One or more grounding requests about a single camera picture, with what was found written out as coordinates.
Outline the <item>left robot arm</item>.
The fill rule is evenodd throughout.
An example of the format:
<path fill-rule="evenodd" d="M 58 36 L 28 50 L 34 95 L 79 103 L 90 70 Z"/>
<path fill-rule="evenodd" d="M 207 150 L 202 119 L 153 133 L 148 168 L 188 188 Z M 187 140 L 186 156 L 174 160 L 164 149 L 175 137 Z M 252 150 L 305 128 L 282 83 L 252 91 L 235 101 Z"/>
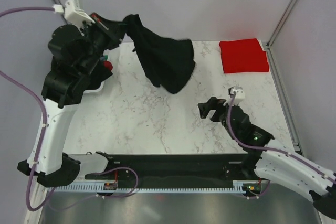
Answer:
<path fill-rule="evenodd" d="M 115 173 L 115 165 L 103 152 L 64 153 L 70 123 L 85 91 L 112 76 L 101 61 L 104 51 L 117 48 L 126 31 L 123 21 L 111 21 L 96 13 L 90 17 L 93 23 L 58 27 L 48 43 L 53 57 L 41 91 L 46 108 L 41 125 L 44 140 L 36 143 L 29 159 L 19 162 L 17 167 L 47 188 L 68 186 L 87 174 L 111 178 Z"/>

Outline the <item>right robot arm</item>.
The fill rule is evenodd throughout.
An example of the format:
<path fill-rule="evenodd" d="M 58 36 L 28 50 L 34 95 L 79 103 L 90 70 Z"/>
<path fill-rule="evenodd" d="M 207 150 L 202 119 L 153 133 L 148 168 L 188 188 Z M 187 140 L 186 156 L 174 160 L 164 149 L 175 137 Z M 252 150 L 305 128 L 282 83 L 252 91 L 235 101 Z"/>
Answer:
<path fill-rule="evenodd" d="M 307 199 L 314 208 L 335 219 L 335 172 L 292 151 L 266 130 L 251 123 L 235 100 L 211 97 L 199 103 L 200 117 L 214 111 L 211 121 L 219 122 L 230 137 L 247 152 L 249 160 L 240 166 L 248 179 L 259 178 L 280 184 Z"/>

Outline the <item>black t-shirt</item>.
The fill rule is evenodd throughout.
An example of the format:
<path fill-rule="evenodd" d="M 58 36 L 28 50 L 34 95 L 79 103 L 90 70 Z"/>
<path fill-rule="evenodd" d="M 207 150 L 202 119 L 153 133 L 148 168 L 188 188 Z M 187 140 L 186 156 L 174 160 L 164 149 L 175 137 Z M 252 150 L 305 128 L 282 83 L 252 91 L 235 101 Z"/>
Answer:
<path fill-rule="evenodd" d="M 171 94 L 179 93 L 196 66 L 192 41 L 157 35 L 143 26 L 138 14 L 128 15 L 123 22 L 145 76 L 155 87 L 163 87 Z"/>

